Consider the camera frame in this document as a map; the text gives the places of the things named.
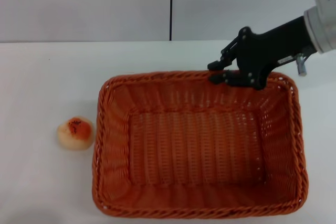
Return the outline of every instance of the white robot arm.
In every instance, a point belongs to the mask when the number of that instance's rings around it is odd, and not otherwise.
[[[216,72],[214,84],[263,89],[268,75],[277,67],[296,61],[299,75],[306,75],[305,61],[317,51],[336,49],[336,0],[316,0],[304,15],[264,34],[249,27],[222,50],[220,61],[208,65],[210,71],[223,70],[237,59],[239,71]]]

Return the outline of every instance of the round food item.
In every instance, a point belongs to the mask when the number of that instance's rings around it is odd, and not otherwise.
[[[86,150],[94,141],[93,123],[82,117],[75,116],[58,126],[58,141],[69,150]]]

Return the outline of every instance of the orange wicker basket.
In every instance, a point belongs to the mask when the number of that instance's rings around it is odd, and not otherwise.
[[[107,215],[239,218],[306,201],[298,90],[213,85],[207,71],[110,79],[99,94],[92,194]]]

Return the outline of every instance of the white tabletop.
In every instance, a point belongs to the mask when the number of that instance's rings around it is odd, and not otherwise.
[[[83,115],[96,120],[98,92],[118,74],[200,70],[228,41],[0,44],[0,223],[187,223],[112,218],[91,197],[93,148],[65,151],[56,127]],[[208,223],[336,223],[336,54],[314,55],[308,75],[278,71],[300,90],[309,175],[306,204],[287,216]],[[204,223],[192,220],[190,223]]]

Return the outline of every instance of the basket rim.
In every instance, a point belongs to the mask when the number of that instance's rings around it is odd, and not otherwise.
[[[99,99],[104,100],[105,96],[111,92],[111,90],[124,85],[124,84],[136,84],[136,83],[145,83],[145,82],[165,82],[165,81],[181,81],[181,80],[204,80],[209,77],[211,73],[209,71],[171,71],[171,72],[153,72],[153,73],[141,73],[141,74],[130,74],[122,75],[110,78],[104,83],[100,92]],[[178,216],[180,214],[186,215],[186,213],[196,213],[196,216],[193,218],[202,218],[202,212],[216,212],[223,217],[219,218],[228,218],[236,216],[238,217],[248,217],[248,216],[263,216],[263,215],[278,215],[287,210],[289,212],[294,212],[301,208],[307,199],[307,193],[304,190],[308,188],[308,174],[306,170],[305,155],[303,150],[303,137],[302,137],[302,121],[300,116],[300,105],[298,97],[298,88],[295,85],[295,82],[285,74],[272,72],[268,78],[268,83],[273,83],[281,86],[288,93],[289,103],[290,103],[290,118],[291,118],[291,137],[292,141],[292,154],[294,157],[294,162],[296,163],[296,177],[301,183],[297,184],[297,196],[289,201],[284,201],[278,204],[271,205],[257,205],[257,206],[241,206],[236,208],[134,208],[134,207],[125,207],[125,206],[113,206],[110,202],[107,202],[104,199],[104,196],[100,194],[99,187],[102,184],[101,170],[103,166],[102,162],[97,162],[97,158],[103,156],[100,146],[102,145],[101,141],[98,139],[98,134],[96,134],[95,149],[92,161],[92,196],[94,203],[97,208],[99,208],[105,214],[111,215],[113,212],[116,216],[145,216],[150,217],[151,214],[157,214],[157,212],[164,212],[165,216],[170,217],[171,215]],[[97,133],[98,125],[104,116],[104,110],[102,110],[101,103],[98,103],[98,114],[97,114]],[[294,135],[294,124],[299,124],[299,134]],[[296,146],[302,146],[300,151],[296,151]],[[141,211],[146,212],[146,214],[132,214],[131,212]]]

